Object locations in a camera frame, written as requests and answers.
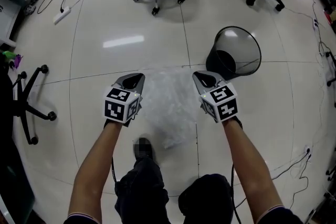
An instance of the black cable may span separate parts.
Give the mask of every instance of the black cable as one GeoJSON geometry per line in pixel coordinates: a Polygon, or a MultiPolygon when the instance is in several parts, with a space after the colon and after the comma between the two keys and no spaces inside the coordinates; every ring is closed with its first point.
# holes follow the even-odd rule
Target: black cable
{"type": "Polygon", "coordinates": [[[236,206],[235,206],[235,198],[234,198],[234,190],[233,190],[234,189],[234,186],[233,186],[234,170],[235,170],[235,168],[232,164],[232,169],[231,169],[231,199],[232,199],[233,210],[235,212],[237,221],[238,221],[239,224],[242,224],[241,221],[240,221],[239,215],[237,213],[236,206]]]}
{"type": "Polygon", "coordinates": [[[305,166],[304,166],[304,169],[302,170],[302,173],[301,173],[301,175],[300,175],[300,177],[299,177],[299,180],[300,180],[300,179],[303,179],[303,178],[306,178],[306,179],[307,179],[307,186],[306,186],[304,189],[299,190],[299,191],[297,191],[297,192],[295,192],[295,193],[293,194],[293,201],[292,201],[292,205],[289,207],[289,210],[292,209],[292,206],[293,206],[293,204],[294,204],[294,197],[295,197],[295,195],[296,195],[297,193],[300,193],[300,192],[302,192],[302,191],[304,191],[304,190],[306,190],[306,189],[308,188],[308,185],[309,185],[309,179],[308,179],[307,176],[302,176],[303,172],[304,172],[304,171],[306,170],[306,168],[307,168],[308,160],[309,160],[309,157],[308,157],[308,159],[307,159],[307,161],[306,161],[306,164],[305,164],[305,166]]]}
{"type": "MultiPolygon", "coordinates": [[[[45,0],[42,1],[40,7],[38,8],[38,10],[37,10],[37,14],[41,14],[41,13],[42,13],[42,12],[49,6],[49,5],[50,5],[50,3],[51,3],[53,0],[50,0],[50,2],[48,3],[48,5],[47,5],[44,9],[42,9],[41,11],[39,11],[40,8],[42,7],[44,1],[45,1],[45,0]]],[[[63,13],[63,11],[64,11],[63,8],[62,8],[64,1],[65,1],[65,0],[62,1],[62,3],[61,3],[61,8],[60,8],[60,11],[61,11],[62,13],[63,13]]]]}
{"type": "MultiPolygon", "coordinates": [[[[277,179],[278,177],[280,177],[281,175],[283,175],[285,172],[287,172],[289,169],[291,169],[294,165],[298,164],[298,163],[301,162],[305,157],[307,157],[308,154],[309,154],[309,152],[307,152],[307,153],[305,154],[305,156],[304,156],[302,159],[300,159],[299,161],[293,163],[293,164],[290,165],[286,170],[284,170],[283,172],[281,172],[281,173],[280,173],[279,175],[277,175],[276,177],[272,178],[272,180],[277,179]]],[[[236,208],[238,208],[239,206],[241,206],[241,205],[243,204],[243,202],[245,202],[245,200],[246,200],[246,198],[245,198],[244,200],[242,200],[242,201],[236,206],[236,208]]]]}
{"type": "Polygon", "coordinates": [[[114,182],[117,182],[117,179],[115,178],[115,172],[114,172],[114,162],[113,162],[113,157],[111,160],[111,168],[112,168],[112,176],[113,176],[113,180],[114,182]]]}

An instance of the white tile floor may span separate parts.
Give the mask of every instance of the white tile floor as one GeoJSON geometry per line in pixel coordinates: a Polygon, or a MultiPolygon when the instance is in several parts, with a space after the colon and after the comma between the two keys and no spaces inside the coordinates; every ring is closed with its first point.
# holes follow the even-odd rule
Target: white tile floor
{"type": "MultiPolygon", "coordinates": [[[[65,5],[76,1],[66,0],[65,5]]],[[[322,39],[335,53],[336,36],[315,1],[322,39]]],[[[244,130],[272,176],[298,160],[309,145],[313,155],[306,170],[310,184],[296,196],[292,209],[304,220],[319,203],[335,145],[336,109],[334,88],[325,84],[333,74],[326,59],[318,55],[312,20],[297,14],[313,16],[313,0],[283,0],[288,9],[280,13],[274,10],[274,0],[257,0],[252,8],[245,0],[186,0],[181,8],[176,0],[160,0],[156,17],[151,15],[153,0],[81,0],[54,26],[52,17],[60,2],[54,1],[42,14],[26,19],[15,50],[24,55],[18,72],[27,71],[28,78],[42,64],[50,70],[45,78],[39,76],[30,101],[42,111],[54,110],[58,119],[28,118],[39,137],[36,146],[26,143],[20,122],[15,121],[15,141],[36,196],[34,208],[48,224],[66,218],[74,177],[104,123],[102,93],[127,72],[145,73],[146,94],[143,109],[129,128],[122,129],[118,140],[114,157],[117,178],[134,163],[133,141],[140,135],[151,137],[171,196],[167,212],[172,223],[183,223],[177,196],[194,179],[207,173],[230,178],[232,160],[223,129],[198,108],[191,81],[193,71],[205,69],[216,33],[228,25],[254,33],[263,56],[255,74],[232,81],[244,130]],[[133,36],[141,36],[143,41],[107,46],[114,39],[133,36]],[[176,99],[177,92],[183,97],[176,99]],[[158,105],[174,109],[178,102],[185,107],[178,113],[163,111],[158,105]],[[165,149],[172,138],[183,143],[165,149]]],[[[288,207],[293,193],[305,186],[304,180],[298,180],[300,169],[298,165],[275,180],[288,207]]],[[[235,184],[239,203],[244,193],[237,177],[235,184]]],[[[102,197],[104,223],[121,223],[115,201],[109,177],[102,197]]],[[[238,213],[243,223],[252,223],[246,202],[238,213]]]]}

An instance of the forearm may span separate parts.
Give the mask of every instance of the forearm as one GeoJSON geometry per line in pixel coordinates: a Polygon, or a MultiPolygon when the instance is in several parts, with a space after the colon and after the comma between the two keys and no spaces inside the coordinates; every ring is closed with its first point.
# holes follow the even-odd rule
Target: forearm
{"type": "Polygon", "coordinates": [[[76,175],[74,187],[101,194],[109,175],[113,151],[122,123],[106,125],[76,175]]]}
{"type": "Polygon", "coordinates": [[[223,126],[236,173],[256,221],[271,206],[281,205],[281,199],[264,159],[239,124],[228,120],[223,126]]]}

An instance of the black trash can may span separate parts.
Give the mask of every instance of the black trash can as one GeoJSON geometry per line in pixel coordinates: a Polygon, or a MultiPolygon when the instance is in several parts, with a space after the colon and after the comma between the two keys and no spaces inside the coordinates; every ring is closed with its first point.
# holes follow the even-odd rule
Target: black trash can
{"type": "Polygon", "coordinates": [[[206,59],[206,70],[231,80],[253,74],[260,64],[261,51],[254,36],[241,27],[227,26],[216,35],[206,59]]]}

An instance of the purple object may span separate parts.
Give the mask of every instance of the purple object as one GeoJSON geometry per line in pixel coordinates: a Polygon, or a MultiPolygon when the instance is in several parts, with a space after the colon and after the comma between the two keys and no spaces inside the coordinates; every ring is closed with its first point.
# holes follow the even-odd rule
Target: purple object
{"type": "Polygon", "coordinates": [[[20,54],[18,54],[18,55],[15,56],[14,67],[16,69],[19,67],[19,64],[20,64],[22,58],[23,58],[23,56],[21,56],[20,54]]]}

